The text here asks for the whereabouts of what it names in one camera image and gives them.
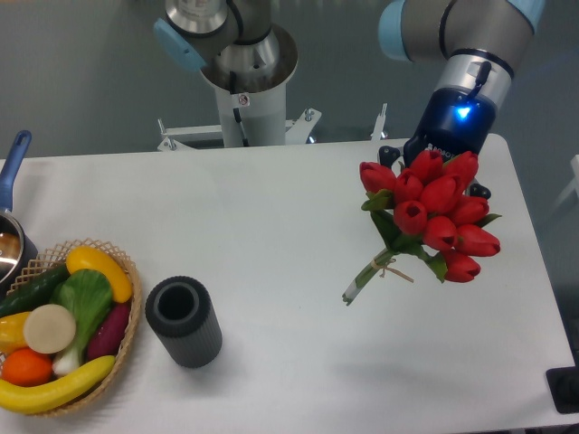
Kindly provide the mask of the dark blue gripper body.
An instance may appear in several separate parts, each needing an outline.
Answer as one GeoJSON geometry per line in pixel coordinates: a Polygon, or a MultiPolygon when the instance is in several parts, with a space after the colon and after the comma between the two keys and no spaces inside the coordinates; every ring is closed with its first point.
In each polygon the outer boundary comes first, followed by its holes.
{"type": "Polygon", "coordinates": [[[436,90],[413,136],[403,146],[403,162],[410,164],[423,150],[437,150],[444,162],[467,151],[480,153],[497,115],[495,106],[463,91],[436,90]]]}

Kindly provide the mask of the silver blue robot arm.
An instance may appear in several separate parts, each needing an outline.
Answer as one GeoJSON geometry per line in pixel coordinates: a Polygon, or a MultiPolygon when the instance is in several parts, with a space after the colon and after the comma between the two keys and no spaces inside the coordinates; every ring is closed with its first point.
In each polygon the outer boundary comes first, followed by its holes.
{"type": "MultiPolygon", "coordinates": [[[[544,10],[541,1],[393,1],[377,38],[396,60],[441,59],[441,78],[412,137],[382,149],[391,164],[425,149],[444,160],[481,150],[544,10]]],[[[286,85],[297,46],[271,20],[268,1],[168,1],[154,34],[182,69],[213,87],[228,147],[304,143],[316,116],[289,123],[286,85]]]]}

